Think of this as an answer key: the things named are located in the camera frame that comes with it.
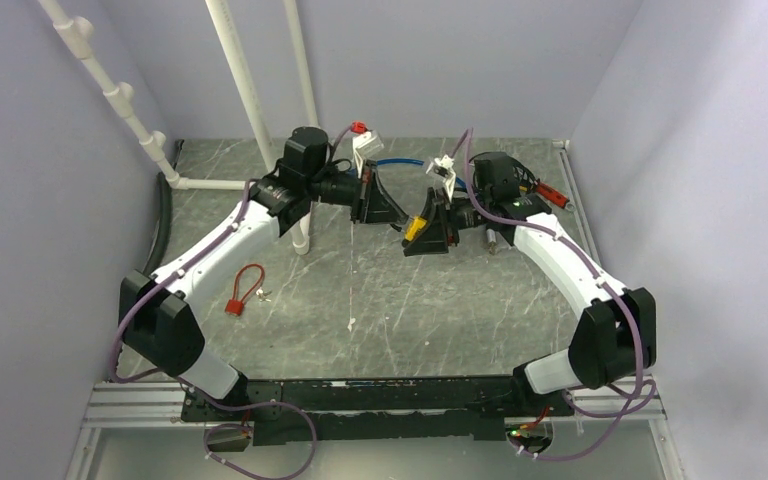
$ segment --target white clip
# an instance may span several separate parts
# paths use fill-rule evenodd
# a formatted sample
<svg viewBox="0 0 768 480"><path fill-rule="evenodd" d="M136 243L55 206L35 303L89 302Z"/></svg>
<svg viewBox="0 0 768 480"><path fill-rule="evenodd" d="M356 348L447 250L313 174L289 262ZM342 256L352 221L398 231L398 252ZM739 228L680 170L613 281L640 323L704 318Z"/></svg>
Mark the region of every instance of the white clip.
<svg viewBox="0 0 768 480"><path fill-rule="evenodd" d="M457 182L457 175L453 168L454 159L448 155L437 157L429 160L425 164L425 173L433 177L438 177L443 180L443 187L446 191L446 196L449 201L452 201L452 195L455 192L455 183Z"/></svg>
<svg viewBox="0 0 768 480"><path fill-rule="evenodd" d="M355 162L358 178L363 174L363 162L367 158L384 150L384 143L375 130L368 130L352 138L352 158Z"/></svg>

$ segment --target floor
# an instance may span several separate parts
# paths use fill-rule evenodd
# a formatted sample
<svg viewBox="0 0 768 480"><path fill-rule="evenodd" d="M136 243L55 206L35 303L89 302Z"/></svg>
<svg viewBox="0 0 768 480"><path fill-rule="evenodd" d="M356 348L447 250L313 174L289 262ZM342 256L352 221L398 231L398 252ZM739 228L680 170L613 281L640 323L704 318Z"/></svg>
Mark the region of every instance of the floor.
<svg viewBox="0 0 768 480"><path fill-rule="evenodd" d="M426 160L456 140L384 139L379 158ZM337 158L349 155L346 143ZM473 154L490 150L508 152L569 193L551 140L474 140ZM253 140L187 140L178 170L231 180L265 173ZM423 169L388 165L380 174L405 212L420 212L433 184ZM239 193L175 191L173 198L167 262L227 215ZM580 244L577 213L555 213ZM346 208L317 205L312 225L308 255L296 255L287 235L251 259L266 269L271 301L254 299L240 318L226 315L229 278L207 311L197 312L210 347L250 378L501 374L569 344L577 319L560 292L516 250L491 255L479 229L462 233L448 255L405 258L402 235L388 226L353 225ZM148 367L126 347L121 372Z"/></svg>

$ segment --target wire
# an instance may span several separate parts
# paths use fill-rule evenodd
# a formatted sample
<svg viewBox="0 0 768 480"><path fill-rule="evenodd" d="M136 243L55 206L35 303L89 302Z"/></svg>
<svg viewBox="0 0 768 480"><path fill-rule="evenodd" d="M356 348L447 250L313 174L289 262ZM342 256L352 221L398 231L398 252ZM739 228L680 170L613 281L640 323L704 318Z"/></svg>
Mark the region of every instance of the wire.
<svg viewBox="0 0 768 480"><path fill-rule="evenodd" d="M349 133L349 130L352 129L352 124L349 124L348 127L344 128L340 131L340 133L337 135L337 138L334 139L334 144L331 146L331 153L328 155L328 161L325 162L325 164L329 164L334 160L334 154L337 153L337 147L340 146L340 142L343 141L343 137L346 136L347 133Z"/></svg>
<svg viewBox="0 0 768 480"><path fill-rule="evenodd" d="M469 149L470 149L470 143L472 143L472 128L467 129L466 132L464 132L465 140L465 157L466 161L464 162L464 176L467 178L471 178L471 169L470 169L470 162L471 158L469 156ZM478 201L478 198L475 196L475 191L472 185L472 182L467 184L467 195L469 195L470 202L472 203L473 207L480 213L482 216L487 218L488 220L492 220L496 223L500 223L503 225L512 225L512 226L522 226L526 228L530 228L533 230L538 230L540 232L543 232L553 238L556 238L557 241L561 242L563 245L565 245L567 248L572 250L573 253L584 263L584 266L587 268L587 270L591 273L594 279L597 279L600 277L599 270L596 268L595 265L593 265L593 262L587 257L587 254L585 254L581 248L576 245L574 242L572 242L570 239L566 238L565 236L558 236L557 233L552 230L551 228L544 227L543 225L538 225L535 223L530 223L527 221L519 221L519 220L513 220L510 218L503 218L499 217L497 215L493 215L492 213L488 212ZM626 322L628 323L629 332L631 333L631 339L632 343L634 344L634 376L635 376L635 387L634 391L629 394L629 397L626 399L625 404L620 409L619 412L616 413L616 416L614 417L614 421L611 422L610 425L608 425L608 428L605 430L604 433L595 441L592 445L590 445L588 448L585 448L584 450L573 454L573 455L566 455L566 456L558 456L558 457L546 457L546 456L540 456L535 453L534 458L539 458L540 460L545 461L569 461L569 460L577 460L579 458L582 458L597 448L599 448L602 443L613 433L614 430L616 430L617 426L619 425L620 420L622 420L623 416L627 415L630 410L631 402L634 401L635 398L639 398L640 394L644 387L643 382L643 345L642 341L640 339L640 331L637 327L637 322L634 320L634 316L631 313L631 310L629 310L628 305L623 301L622 298L620 298L619 294L614 291L614 289L608 284L608 283L602 283L600 287L605 290L605 292L608 293L608 295L611 297L612 300L614 300L614 303L619 307L620 311L623 314L623 317L625 318Z"/></svg>
<svg viewBox="0 0 768 480"><path fill-rule="evenodd" d="M523 165L519 160L514 159L514 161L516 162L514 164L514 171L517 173L517 177L520 182L520 190L523 190L527 193L537 188L537 183L540 180L537 178L537 176L534 175L534 172L529 170L528 167Z"/></svg>
<svg viewBox="0 0 768 480"><path fill-rule="evenodd" d="M347 168L346 170L340 170L339 168L337 168L338 165L343 163L348 163L349 168ZM348 172L351 170L351 164L352 164L352 161L349 160L348 158L341 158L339 160L336 160L330 163L326 162L325 165L323 165L322 168L320 168L319 171L313 175L313 177L311 178L311 182L312 183L320 182L329 173L334 174L334 173Z"/></svg>
<svg viewBox="0 0 768 480"><path fill-rule="evenodd" d="M542 422L543 419L546 418L547 415L549 415L549 406L548 405L543 407L543 411L540 412L540 415L537 417L536 420L534 420L533 422L528 422L528 423L522 424L522 425L520 425L519 428L523 429L523 430L534 430L535 428L537 428L537 425L540 425L540 422Z"/></svg>
<svg viewBox="0 0 768 480"><path fill-rule="evenodd" d="M314 425L313 420L308 416L307 413L304 412L301 408L290 404L286 402L279 402L279 401L270 401L270 402L260 402L260 403L252 403L249 405L239 405L239 406L228 406L228 405L222 405L221 403L217 402L213 398L210 397L210 395L203 392L198 387L193 386L191 383L187 382L183 378L176 378L179 382L183 383L184 385L189 386L190 388L194 389L195 391L199 392L203 397L204 400L209 403L210 405L214 406L215 408L218 408L220 410L224 410L226 412L245 412L254 410L255 408L264 408L264 407L284 407L287 409L290 409L296 413L298 413L302 419L307 423L308 427L310 427L310 436L311 436L311 444L310 444L310 454L307 457L307 460L302 464L301 467L299 467L298 470L295 472L283 476L283 477L264 477L261 475L258 475L254 472L250 472L243 467L240 467L239 465L229 462L225 460L224 458L220 457L219 455L213 453L210 451L210 445L208 444L208 441L210 440L210 436L219 430L229 430L229 429L245 429L246 427L240 425L239 423L223 423L220 425L217 425L206 432L204 432L204 438L202 445L204 446L204 452L207 454L205 458L210 458L211 460L220 463L222 465L225 465L226 467L230 468L231 470L234 470L237 473L241 473L249 478L254 478L255 480L290 480L292 478L296 478L302 473L304 473L305 470L310 467L311 462L313 462L313 456L316 454L316 447L319 442L317 436L316 436L316 425Z"/></svg>
<svg viewBox="0 0 768 480"><path fill-rule="evenodd" d="M416 159L413 159L413 158L385 158L385 159L382 159L382 160L378 160L376 163L378 164L378 166L382 166L382 165L416 165L418 167L422 167L422 166L425 165L425 162L423 162L422 160L416 160ZM349 169L348 171L349 172L354 172L355 169L352 168L352 169ZM455 184L458 187L464 189L463 191L466 191L466 183L464 183L464 181L461 180L460 177L456 177L455 178Z"/></svg>
<svg viewBox="0 0 768 480"><path fill-rule="evenodd" d="M240 298L240 301L245 303L249 295L251 295L257 287L263 285L263 277L266 276L266 270L264 270L263 266L261 266L259 263L250 263L241 268L240 271L237 272L237 276L234 277L234 292L231 293L232 299L237 299L237 290L240 288L240 277L242 277L243 273L245 273L245 271L250 268L257 268L260 270L260 276L257 277L257 281L254 282L254 285L252 285L252 287L242 296L242 298Z"/></svg>
<svg viewBox="0 0 768 480"><path fill-rule="evenodd" d="M464 140L466 140L466 132L461 135L461 138L458 140L458 143L455 144L455 148L452 149L452 154L449 155L449 158L455 158L455 155L458 154L458 150L461 149L461 145L463 145Z"/></svg>
<svg viewBox="0 0 768 480"><path fill-rule="evenodd" d="M649 393L646 394L646 397L640 403L626 409L625 413L623 413L623 416L628 415L630 413L637 412L638 410L648 405L649 402L651 402L652 399L655 398L655 394L658 393L658 387L655 385L655 382L653 380L646 380L645 382L643 382L643 385L649 387ZM614 390L621 397L625 398L628 401L637 400L639 398L639 397L632 397L630 393L624 392L619 388L615 387L614 385L608 385L608 388L610 388L611 390ZM585 417L617 418L619 414L622 413L622 412L611 412L611 413L588 412L587 410L582 409L572 401L571 394L569 392L567 392L566 395L563 395L563 398L564 398L564 401L567 402L567 405L570 406L570 408L575 410L575 412L578 413L579 415L584 415Z"/></svg>
<svg viewBox="0 0 768 480"><path fill-rule="evenodd" d="M172 167L178 165L178 159L181 157L181 150L184 148L184 141L175 142L175 154L172 157ZM157 224L154 231L154 241L151 243L148 258L143 266L143 273L151 275L163 263L163 256L166 255L166 248L169 246L169 237L172 235L172 187L166 181L166 175L163 172L157 174Z"/></svg>
<svg viewBox="0 0 768 480"><path fill-rule="evenodd" d="M243 414L243 418L240 420L240 425L251 429L249 426L249 418L251 418L251 410L246 410L246 413Z"/></svg>
<svg viewBox="0 0 768 480"><path fill-rule="evenodd" d="M516 442L511 439L511 437L507 437L508 444L513 447L514 451L517 452L517 456L522 455L522 452L525 451L525 447L522 445L517 445Z"/></svg>

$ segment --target purple cable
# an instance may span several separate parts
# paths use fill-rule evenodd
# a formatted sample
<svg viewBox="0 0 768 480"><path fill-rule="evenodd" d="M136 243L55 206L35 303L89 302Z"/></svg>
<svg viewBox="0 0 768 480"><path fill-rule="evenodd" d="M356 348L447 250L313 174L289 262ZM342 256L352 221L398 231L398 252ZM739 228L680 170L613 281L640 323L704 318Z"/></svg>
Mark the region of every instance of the purple cable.
<svg viewBox="0 0 768 480"><path fill-rule="evenodd" d="M465 139L465 143L466 143L465 152L464 152L466 157L466 160L464 161L464 178L472 178L472 171L470 169L470 164L469 164L469 161L470 161L469 148L470 148L470 144L472 143L472 128L467 129L467 131L464 132L462 138ZM547 228L542 225L537 225L530 222L524 222L524 221L499 217L488 212L487 210L484 209L484 207L481 206L481 203L479 203L478 198L475 196L475 191L472 188L472 182L466 182L466 191L467 191L467 195L469 195L469 200L472 203L472 206L475 207L478 213L480 213L483 217L487 218L488 220L492 220L496 223L501 223L503 225L522 226L526 228L531 228L533 230L538 230L540 232L543 232L551 237L555 237L556 232L551 228ZM599 270L596 268L596 266L593 265L593 263L589 260L587 255L581 250L581 248L578 247L578 245L576 245L571 240L563 236L558 237L558 241L563 243L570 250L572 250L573 253L575 253L575 255L582 261L582 263L584 263L585 267L587 267L587 270L590 271L591 275L593 275L594 279L599 278L600 276ZM620 411L616 413L614 421L611 422L610 425L608 425L608 428L605 430L602 436L600 436L595 442L593 442L591 446L574 455L566 455L561 457L547 457L547 456L535 455L534 456L535 459L539 458L540 460L545 460L550 462L561 462L561 461L569 461L569 460L578 460L579 458L589 455L591 452L599 448L599 446L602 445L602 443L611 435L611 433L613 433L613 431L617 428L617 425L619 425L620 420L622 420L623 416L629 413L629 407L631 405L631 402L634 401L635 398L638 398L640 396L640 393L643 390L643 383L644 383L643 382L643 343L640 340L640 331L637 328L637 322L634 321L634 316L631 314L631 310L629 310L628 306L625 304L622 298L620 298L617 292L615 292L610 285L608 285L607 283L603 283L602 285L600 285L600 287L603 290L605 290L608 293L608 295L610 295L611 299L614 300L617 306L619 306L620 311L622 311L623 316L625 317L628 323L629 331L631 332L632 343L634 344L634 364L635 364L634 391L631 394L629 394L629 398L626 399L625 405L623 405ZM655 390L653 386L653 389L650 391L650 396L654 396L654 391ZM646 403L648 403L648 400L644 400L644 403L642 403L641 405L645 405ZM637 409L642 408L641 405L638 405L635 408Z"/></svg>
<svg viewBox="0 0 768 480"><path fill-rule="evenodd" d="M465 131L463 135L461 135L460 140L458 140L458 143L455 145L455 148L452 149L452 154L449 155L450 158L455 158L455 155L458 154L458 150L461 149L461 145L463 145L464 140L466 140L466 134L469 130Z"/></svg>
<svg viewBox="0 0 768 480"><path fill-rule="evenodd" d="M331 163L331 160L334 159L334 155L337 154L337 147L340 146L340 142L343 141L343 137L346 136L347 133L349 133L349 130L352 129L352 125L349 124L348 127L344 128L339 135L337 135L337 138L334 139L334 148L331 149L331 154L328 155L328 163Z"/></svg>
<svg viewBox="0 0 768 480"><path fill-rule="evenodd" d="M655 386L655 382L652 381L652 380L646 380L645 382L643 382L643 385L644 386L649 386L649 393L646 394L646 397L643 399L643 401L641 401L640 403L638 403L637 405L635 405L633 407L629 407L624 412L623 411L613 412L613 413L588 412L587 410L584 410L581 407L579 407L578 405L576 405L572 401L572 399L569 397L569 395L562 395L562 397L563 397L564 401L567 402L567 405L570 406L570 408L575 410L578 414L584 415L585 417L590 417L590 418L617 418L617 417L624 417L624 416L626 416L626 415L628 415L630 413L634 413L634 412L640 410L641 408L645 407L646 405L649 404L649 402L652 401L653 398L655 398L655 394L658 392L658 388ZM624 391L622 391L622 390L620 390L619 388L616 388L616 387L611 388L611 390L614 390L620 396L624 397L626 400L635 400L636 398L639 398L639 397L633 397L629 393L624 392Z"/></svg>
<svg viewBox="0 0 768 480"><path fill-rule="evenodd" d="M157 373L160 371L159 368L150 368L142 373L138 373L136 375L132 375L130 377L120 377L118 373L116 373L116 368L119 364L119 352L122 350L122 334L125 333L125 329L128 328L128 325L134 320L134 316L137 314L137 312L145 306L151 300L155 295L158 294L161 290L168 287L173 281L175 280L174 275L170 275L169 277L165 278L162 282L158 283L154 286L151 290L148 291L145 295L143 295L142 298L137 300L137 303L134 304L133 307L131 307L130 310L128 310L128 313L125 314L125 318L122 319L121 322L119 322L119 328L116 330L116 337L115 340L113 340L113 346L110 349L110 355L107 357L107 372L110 375L110 379L113 380L116 383L131 383L136 382L137 380L141 378L145 378L153 373Z"/></svg>
<svg viewBox="0 0 768 480"><path fill-rule="evenodd" d="M184 385L187 385L188 387L194 388L196 391L198 391L204 397L204 399L205 399L205 401L207 403L213 405L214 407L216 407L216 408L218 408L220 410L225 410L226 412L243 412L243 411L246 411L246 410L254 410L255 408L263 408L263 407L275 407L275 406L285 407L285 408L289 408L290 410L293 410L294 412L296 412L299 415L301 415L301 417L305 420L305 422L307 422L308 427L310 427L310 435L311 435L310 455L308 455L307 460L305 460L304 464L302 464L302 466L299 467L298 470L296 470L295 472L293 472L293 473L291 473L291 474L289 474L287 476L284 476L284 477L264 477L264 476L258 475L256 473L250 472L250 471L246 470L245 468L243 468L243 467L241 467L241 466L239 466L239 465L237 465L235 463L229 462L229 461L225 460L224 458L220 457L219 455L217 455L217 454L215 454L215 453L210 451L210 446L208 445L207 442L208 442L208 440L210 440L210 436L214 432L219 431L219 430L228 430L228 429L231 429L231 428L235 428L235 429L238 429L238 428L239 429L245 429L246 428L246 427L243 427L242 425L235 424L235 423L223 423L223 424L217 425L217 426L207 430L206 432L204 432L204 439L203 439L202 443L204 445L205 453L207 453L207 456L211 460L213 460L213 461L215 461L217 463L220 463L222 465L225 465L226 467L230 468L231 470L234 470L237 473L241 473L241 474L243 474L243 475L245 475L245 476L247 476L249 478L254 478L255 480L290 480L292 478L298 477L305 470L307 470L308 467L310 467L311 462L313 462L313 456L316 453L316 445L317 445L318 439L316 437L316 426L313 424L313 420L311 420L311 418L308 416L308 414L306 414L304 412L304 410L302 410L301 408L299 408L299 407L297 407L295 405L289 404L289 403L277 402L277 401L275 401L275 402L260 402L260 403L252 403L252 404L249 404L249 405L240 405L240 406L236 406L236 407L229 407L227 405L222 405L221 403L217 402L216 400L210 398L210 396L208 394L206 394L203 391L201 391L200 389L196 388L195 386L193 386L191 383L187 382L183 378L176 378L176 380L178 380L179 382L183 383Z"/></svg>

